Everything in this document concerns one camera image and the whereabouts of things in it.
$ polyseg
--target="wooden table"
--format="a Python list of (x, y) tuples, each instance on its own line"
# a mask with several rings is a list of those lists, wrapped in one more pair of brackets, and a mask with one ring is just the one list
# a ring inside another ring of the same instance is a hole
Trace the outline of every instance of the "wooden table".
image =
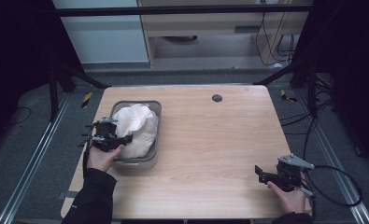
[[(222, 101), (212, 100), (214, 94)], [(119, 183), (113, 218), (273, 218), (277, 197), (259, 183), (254, 165), (275, 173), (277, 157), (290, 153), (264, 86), (156, 86), (106, 89), (95, 120), (120, 100), (162, 105), (154, 168), (108, 172)], [(82, 158), (70, 189), (82, 186)], [(72, 198), (66, 198), (65, 216)]]

